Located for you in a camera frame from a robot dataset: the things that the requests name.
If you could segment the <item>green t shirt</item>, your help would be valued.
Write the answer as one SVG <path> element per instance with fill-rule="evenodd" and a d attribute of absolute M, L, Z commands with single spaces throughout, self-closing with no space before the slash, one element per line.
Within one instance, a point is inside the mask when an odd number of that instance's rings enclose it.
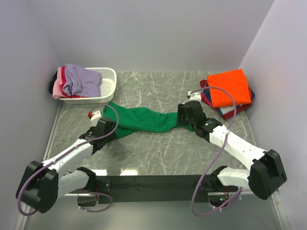
<path fill-rule="evenodd" d="M 119 121 L 115 131 L 115 140 L 135 132 L 165 133 L 174 128 L 185 128 L 193 132 L 189 126 L 177 124 L 177 113 L 159 113 L 146 107 L 125 108 L 110 102 L 103 109 L 103 116 L 113 121 Z"/>

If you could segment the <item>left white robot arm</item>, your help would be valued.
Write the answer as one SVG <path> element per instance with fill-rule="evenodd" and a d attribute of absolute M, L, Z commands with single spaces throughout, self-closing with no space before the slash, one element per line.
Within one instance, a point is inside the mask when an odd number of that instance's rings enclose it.
<path fill-rule="evenodd" d="M 21 207 L 24 203 L 35 212 L 46 213 L 60 197 L 75 190 L 99 195 L 93 171 L 84 167 L 68 171 L 113 140 L 117 127 L 118 122 L 102 117 L 63 152 L 43 162 L 29 163 L 16 192 L 19 212 L 30 216 Z"/>

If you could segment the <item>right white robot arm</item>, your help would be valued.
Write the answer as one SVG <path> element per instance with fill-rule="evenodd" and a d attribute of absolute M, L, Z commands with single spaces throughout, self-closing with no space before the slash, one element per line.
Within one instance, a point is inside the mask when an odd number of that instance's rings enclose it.
<path fill-rule="evenodd" d="M 177 124 L 191 127 L 198 137 L 222 148 L 245 166 L 245 169 L 220 166 L 211 174 L 205 175 L 201 187 L 208 192 L 222 191 L 229 186 L 242 187 L 266 200 L 287 181 L 278 152 L 258 148 L 227 130 L 216 119 L 207 118 L 200 102 L 179 104 Z"/>

